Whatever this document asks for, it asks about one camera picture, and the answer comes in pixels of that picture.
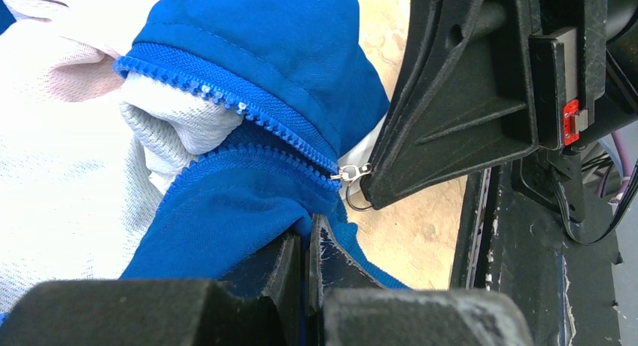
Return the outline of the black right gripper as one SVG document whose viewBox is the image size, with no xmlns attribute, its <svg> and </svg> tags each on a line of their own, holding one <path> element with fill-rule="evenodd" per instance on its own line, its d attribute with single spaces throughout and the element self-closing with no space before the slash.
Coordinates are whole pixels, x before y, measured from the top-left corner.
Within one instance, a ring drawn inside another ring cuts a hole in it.
<svg viewBox="0 0 638 346">
<path fill-rule="evenodd" d="M 361 189 L 379 210 L 636 120 L 637 0 L 410 0 L 403 63 Z"/>
</svg>

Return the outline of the blue white red jacket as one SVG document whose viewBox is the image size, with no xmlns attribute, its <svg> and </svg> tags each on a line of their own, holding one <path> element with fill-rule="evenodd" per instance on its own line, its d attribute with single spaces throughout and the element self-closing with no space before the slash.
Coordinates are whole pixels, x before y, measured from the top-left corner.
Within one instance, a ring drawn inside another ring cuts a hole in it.
<svg viewBox="0 0 638 346">
<path fill-rule="evenodd" d="M 217 279 L 324 215 L 389 107 L 358 0 L 2 0 L 1 316 L 46 281 Z"/>
</svg>

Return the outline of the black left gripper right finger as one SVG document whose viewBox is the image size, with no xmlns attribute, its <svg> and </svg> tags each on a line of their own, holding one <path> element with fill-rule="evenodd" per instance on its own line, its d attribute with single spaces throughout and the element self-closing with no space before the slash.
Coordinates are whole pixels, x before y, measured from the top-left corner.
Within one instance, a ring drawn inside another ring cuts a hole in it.
<svg viewBox="0 0 638 346">
<path fill-rule="evenodd" d="M 308 345 L 532 345 L 519 308 L 482 290 L 390 290 L 313 217 L 306 254 Z"/>
</svg>

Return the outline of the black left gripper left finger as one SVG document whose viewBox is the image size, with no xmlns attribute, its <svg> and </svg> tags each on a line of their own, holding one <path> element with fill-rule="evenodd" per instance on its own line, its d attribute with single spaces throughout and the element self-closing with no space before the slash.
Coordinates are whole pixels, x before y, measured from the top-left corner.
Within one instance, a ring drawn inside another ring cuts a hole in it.
<svg viewBox="0 0 638 346">
<path fill-rule="evenodd" d="M 1 327 L 3 345 L 295 345 L 301 247 L 287 233 L 222 278 L 50 281 Z"/>
</svg>

